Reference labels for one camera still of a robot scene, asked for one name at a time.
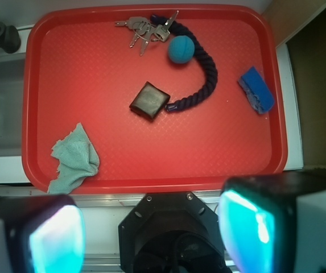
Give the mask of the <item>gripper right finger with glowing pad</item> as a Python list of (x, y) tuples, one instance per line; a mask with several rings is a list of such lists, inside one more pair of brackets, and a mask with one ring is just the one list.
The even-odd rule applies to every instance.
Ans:
[(228, 179), (218, 225), (240, 272), (326, 272), (326, 170)]

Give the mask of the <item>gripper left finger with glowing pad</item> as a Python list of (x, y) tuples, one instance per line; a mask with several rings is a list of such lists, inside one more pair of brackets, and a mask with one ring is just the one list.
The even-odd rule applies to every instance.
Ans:
[(69, 195), (0, 197), (0, 272), (81, 272), (85, 245)]

